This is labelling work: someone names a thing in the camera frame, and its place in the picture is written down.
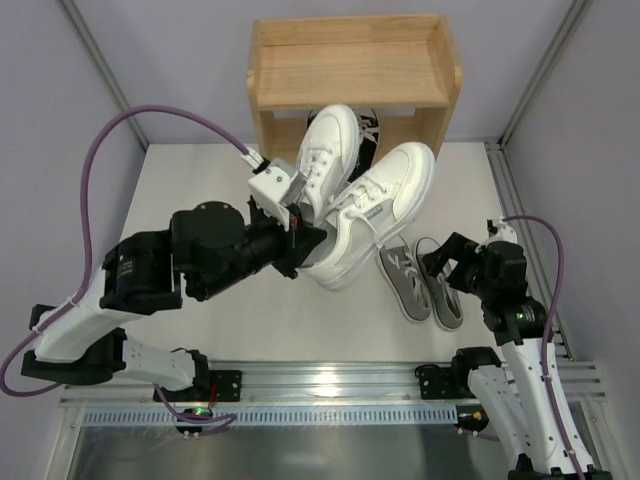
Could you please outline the white sneaker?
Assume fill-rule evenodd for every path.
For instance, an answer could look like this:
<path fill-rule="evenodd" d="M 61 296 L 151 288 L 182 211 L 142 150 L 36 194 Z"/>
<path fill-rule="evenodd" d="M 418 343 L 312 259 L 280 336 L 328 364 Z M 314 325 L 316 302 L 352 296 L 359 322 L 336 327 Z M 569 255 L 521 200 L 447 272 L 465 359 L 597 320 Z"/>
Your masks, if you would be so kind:
<path fill-rule="evenodd" d="M 323 108 L 309 125 L 296 168 L 306 177 L 299 200 L 303 218 L 314 226 L 324 219 L 331 199 L 352 174 L 359 152 L 359 124 L 344 104 Z"/>
<path fill-rule="evenodd" d="M 384 244 L 417 216 L 435 176 L 435 155 L 402 143 L 346 187 L 328 207 L 326 240 L 304 272 L 328 291 L 347 288 Z"/>

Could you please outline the black canvas sneaker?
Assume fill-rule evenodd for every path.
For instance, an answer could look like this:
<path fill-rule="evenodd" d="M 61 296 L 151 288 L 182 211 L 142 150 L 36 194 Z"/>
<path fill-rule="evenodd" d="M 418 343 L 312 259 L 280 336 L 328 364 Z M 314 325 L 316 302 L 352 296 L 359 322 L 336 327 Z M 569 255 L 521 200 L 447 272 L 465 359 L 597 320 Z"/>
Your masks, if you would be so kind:
<path fill-rule="evenodd" d="M 309 129 L 315 118 L 317 117 L 319 111 L 317 109 L 309 112 L 306 120 L 306 129 Z"/>
<path fill-rule="evenodd" d="M 380 136 L 378 116 L 373 109 L 356 109 L 354 113 L 360 128 L 359 151 L 349 182 L 354 182 L 372 166 Z"/>

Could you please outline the wooden two-tier shoe shelf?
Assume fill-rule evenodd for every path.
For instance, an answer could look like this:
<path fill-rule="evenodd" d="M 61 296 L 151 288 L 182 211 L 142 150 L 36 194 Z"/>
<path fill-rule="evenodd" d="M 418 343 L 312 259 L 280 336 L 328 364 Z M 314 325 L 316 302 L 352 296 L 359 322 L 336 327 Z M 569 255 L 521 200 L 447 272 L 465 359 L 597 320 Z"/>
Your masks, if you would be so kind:
<path fill-rule="evenodd" d="M 330 104 L 372 109 L 376 150 L 420 141 L 441 150 L 463 86 L 449 19 L 442 14 L 254 21 L 247 90 L 260 153 L 295 160 L 306 129 L 293 117 Z"/>

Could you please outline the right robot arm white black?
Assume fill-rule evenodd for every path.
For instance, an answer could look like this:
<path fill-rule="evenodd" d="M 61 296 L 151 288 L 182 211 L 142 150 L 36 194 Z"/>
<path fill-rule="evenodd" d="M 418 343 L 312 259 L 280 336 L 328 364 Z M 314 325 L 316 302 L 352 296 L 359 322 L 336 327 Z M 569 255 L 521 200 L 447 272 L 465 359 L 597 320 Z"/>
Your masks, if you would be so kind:
<path fill-rule="evenodd" d="M 509 478 L 611 478 L 596 466 L 572 418 L 549 313 L 528 293 L 527 260 L 515 230 L 490 222 L 481 243 L 452 233 L 417 254 L 427 280 L 481 303 L 497 346 L 458 350 L 451 372 L 455 386 L 486 412 L 513 465 Z"/>

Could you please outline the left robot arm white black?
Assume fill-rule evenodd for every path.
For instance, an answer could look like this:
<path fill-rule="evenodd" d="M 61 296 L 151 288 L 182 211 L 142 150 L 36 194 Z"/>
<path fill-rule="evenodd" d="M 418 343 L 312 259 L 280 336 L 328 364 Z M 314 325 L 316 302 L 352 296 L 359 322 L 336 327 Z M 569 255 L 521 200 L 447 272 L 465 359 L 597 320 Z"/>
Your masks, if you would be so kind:
<path fill-rule="evenodd" d="M 105 256 L 79 300 L 58 308 L 37 305 L 31 326 L 39 337 L 22 360 L 25 377 L 92 386 L 122 377 L 170 394 L 211 388 L 208 359 L 197 350 L 146 346 L 124 324 L 179 310 L 189 297 L 204 302 L 267 266 L 294 279 L 327 237 L 297 206 L 279 222 L 251 203 L 250 218 L 225 202 L 206 202 L 173 214 L 165 230 L 136 233 Z"/>

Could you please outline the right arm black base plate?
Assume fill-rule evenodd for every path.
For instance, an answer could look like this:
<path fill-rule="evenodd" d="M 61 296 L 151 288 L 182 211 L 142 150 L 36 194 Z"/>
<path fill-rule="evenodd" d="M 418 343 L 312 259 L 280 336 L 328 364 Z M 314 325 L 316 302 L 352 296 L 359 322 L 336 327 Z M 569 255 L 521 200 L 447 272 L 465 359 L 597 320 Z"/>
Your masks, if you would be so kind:
<path fill-rule="evenodd" d="M 450 366 L 422 364 L 414 369 L 422 400 L 458 400 L 465 394 L 460 389 Z"/>

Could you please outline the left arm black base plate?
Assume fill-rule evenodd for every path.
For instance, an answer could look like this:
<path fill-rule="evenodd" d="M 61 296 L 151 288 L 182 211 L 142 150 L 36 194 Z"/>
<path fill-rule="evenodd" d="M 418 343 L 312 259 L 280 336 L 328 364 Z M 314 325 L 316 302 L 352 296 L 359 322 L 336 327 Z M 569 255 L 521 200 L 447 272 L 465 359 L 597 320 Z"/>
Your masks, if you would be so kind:
<path fill-rule="evenodd" d="M 193 392 L 188 394 L 195 402 L 239 402 L 243 372 L 241 370 L 214 369 L 197 379 Z"/>

